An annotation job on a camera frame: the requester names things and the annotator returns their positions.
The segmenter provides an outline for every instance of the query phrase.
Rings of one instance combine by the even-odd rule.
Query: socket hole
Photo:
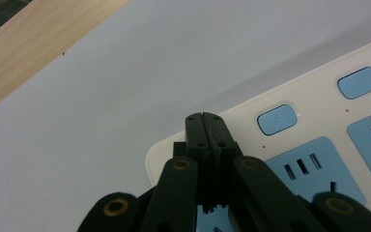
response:
[[[330,182],[330,191],[336,192],[336,182]]]
[[[303,163],[302,159],[298,159],[298,160],[297,160],[297,163],[298,163],[298,165],[300,166],[300,170],[302,171],[302,173],[303,173],[304,175],[309,174],[309,172],[308,172],[308,170],[306,169],[305,164]]]
[[[294,172],[292,171],[291,167],[289,166],[289,164],[284,165],[284,167],[285,167],[285,171],[287,171],[288,176],[289,176],[289,178],[291,178],[292,181],[297,179],[295,177]]]
[[[222,230],[220,228],[218,228],[218,227],[215,227],[214,228],[214,232],[222,232]]]
[[[318,161],[318,159],[316,158],[315,154],[311,154],[311,155],[309,155],[309,157],[311,157],[312,162],[315,165],[315,167],[316,167],[317,170],[319,170],[319,169],[322,168],[321,163]]]

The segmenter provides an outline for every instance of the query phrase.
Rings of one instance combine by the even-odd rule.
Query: wooden surface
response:
[[[0,28],[0,101],[128,0],[35,0]]]

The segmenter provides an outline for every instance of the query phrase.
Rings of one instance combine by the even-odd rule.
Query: power switch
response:
[[[371,92],[371,67],[349,74],[338,81],[340,92],[349,100]]]
[[[297,114],[288,104],[261,114],[258,117],[258,126],[265,135],[273,135],[297,123]]]

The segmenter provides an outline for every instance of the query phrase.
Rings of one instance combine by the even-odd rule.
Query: power strip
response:
[[[288,156],[301,146],[324,138],[355,181],[361,194],[357,194],[358,201],[371,210],[371,156],[368,154],[371,142],[363,143],[364,137],[371,140],[371,44],[219,115],[245,156],[265,160],[269,166],[276,160],[272,170],[276,173],[279,168],[280,175],[285,177],[278,176],[287,179],[283,180],[285,184],[300,175],[312,178],[314,174],[309,168],[327,165],[320,163],[312,151],[305,154],[303,160]],[[157,184],[165,162],[172,158],[175,141],[185,141],[185,133],[159,142],[147,154],[146,167],[153,185]],[[340,183],[330,181],[331,189],[336,185],[341,188]]]

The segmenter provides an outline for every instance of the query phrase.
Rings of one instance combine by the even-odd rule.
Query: metal rivet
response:
[[[325,203],[330,210],[336,212],[338,215],[346,216],[355,212],[355,208],[351,204],[339,198],[329,198]]]
[[[243,166],[245,168],[254,169],[254,168],[258,168],[260,164],[257,161],[252,160],[252,159],[243,159]]]
[[[184,159],[180,159],[174,162],[174,168],[179,170],[185,170],[188,169],[190,166],[189,162]]]
[[[103,207],[103,212],[109,217],[116,217],[128,210],[128,202],[123,198],[113,199]]]

